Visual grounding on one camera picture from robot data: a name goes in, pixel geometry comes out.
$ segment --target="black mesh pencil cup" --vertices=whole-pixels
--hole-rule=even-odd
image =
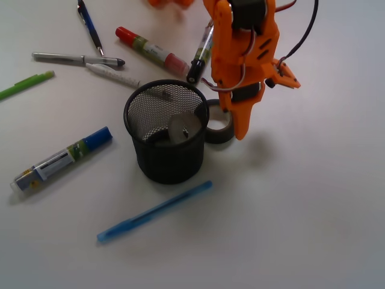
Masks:
[[[177,184],[199,171],[209,108],[195,87],[176,80],[150,82],[129,98],[124,121],[138,164],[151,180]]]

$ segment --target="blue pen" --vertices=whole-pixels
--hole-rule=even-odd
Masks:
[[[102,44],[100,42],[99,36],[97,35],[97,32],[95,30],[94,25],[92,24],[91,17],[87,11],[87,8],[85,7],[83,0],[78,0],[78,13],[80,17],[82,17],[85,26],[88,28],[88,31],[90,32],[92,41],[94,41],[94,44],[97,48],[97,50],[100,52],[100,54],[104,57],[104,52],[102,49]]]
[[[113,226],[112,228],[109,228],[107,231],[104,231],[103,233],[98,234],[97,240],[101,243],[106,243],[112,240],[113,238],[116,238],[119,235],[122,235],[125,232],[128,232],[136,227],[139,227],[151,221],[155,216],[163,213],[166,209],[169,209],[172,206],[175,206],[183,202],[184,200],[187,200],[205,190],[208,190],[211,187],[212,187],[211,181],[204,182],[202,185],[199,185],[198,187],[192,188],[176,197],[173,197],[172,199],[165,201],[163,204],[160,204],[144,213],[137,215],[134,218],[125,220],[119,223],[118,225]]]

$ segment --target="white surface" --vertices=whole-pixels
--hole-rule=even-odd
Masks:
[[[200,0],[186,11],[145,0],[86,5],[106,55],[144,81],[170,76],[121,44],[118,26],[190,60],[209,20]],[[302,36],[312,5],[277,15],[277,56]],[[321,1],[308,41],[288,60],[302,88],[268,89],[244,141],[206,146],[198,175],[167,187],[138,168],[123,124],[132,89],[31,59],[97,55],[76,1],[2,0],[0,88],[47,70],[56,77],[0,103],[0,287],[384,288],[384,11],[383,0]],[[10,204],[17,174],[104,126],[111,145]],[[210,193],[96,246],[96,234],[207,179]]]

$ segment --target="blue marker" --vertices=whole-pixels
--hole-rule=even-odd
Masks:
[[[47,179],[56,175],[67,166],[83,159],[86,155],[95,151],[111,139],[111,133],[107,127],[104,127],[94,134],[82,138],[67,148],[51,155],[35,166],[30,167],[15,177],[11,183],[11,188],[21,199],[28,197],[31,193],[36,192],[40,185],[47,181]]]
[[[152,219],[156,217],[157,215],[163,213],[166,209],[169,209],[184,200],[187,200],[205,190],[208,190],[212,187],[212,182],[207,181],[203,183],[202,185],[199,185],[198,187],[192,188],[176,197],[173,197],[170,200],[165,201],[163,204],[160,204],[144,213],[141,213],[137,215],[134,218],[125,220],[121,223],[119,223],[116,226],[113,226],[112,228],[109,228],[107,231],[104,231],[103,233],[100,233],[97,235],[97,240],[101,243],[106,243],[113,238],[118,237],[119,235],[122,235],[128,231],[131,231],[132,229],[139,227]]]
[[[88,32],[91,35],[92,41],[94,41],[96,49],[104,57],[102,44],[100,42],[99,36],[97,35],[96,29],[95,29],[95,27],[91,21],[91,17],[87,11],[87,8],[85,7],[83,0],[78,0],[78,13],[79,13],[80,17],[82,17],[84,24],[87,27]]]

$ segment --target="red marker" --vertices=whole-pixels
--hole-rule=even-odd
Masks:
[[[179,77],[186,77],[189,71],[189,65],[173,53],[160,48],[158,45],[149,42],[147,39],[124,27],[117,28],[115,34],[121,41],[125,42],[148,59]]]

